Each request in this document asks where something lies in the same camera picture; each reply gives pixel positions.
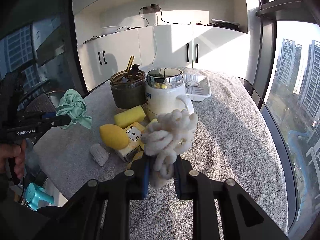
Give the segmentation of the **person's left hand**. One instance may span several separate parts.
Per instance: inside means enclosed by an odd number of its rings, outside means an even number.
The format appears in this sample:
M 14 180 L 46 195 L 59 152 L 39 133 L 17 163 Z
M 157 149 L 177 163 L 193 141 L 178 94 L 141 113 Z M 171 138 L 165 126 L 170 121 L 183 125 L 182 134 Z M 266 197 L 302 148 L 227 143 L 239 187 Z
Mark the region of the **person's left hand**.
M 0 149 L 0 158 L 1 158 L 1 173 L 5 173 L 5 162 L 8 158 L 13 158 L 15 161 L 14 172 L 17 175 L 18 179 L 22 179 L 24 176 L 24 163 L 25 163 L 25 149 L 27 143 L 25 140 L 22 140 L 20 146 L 13 144 L 1 144 Z

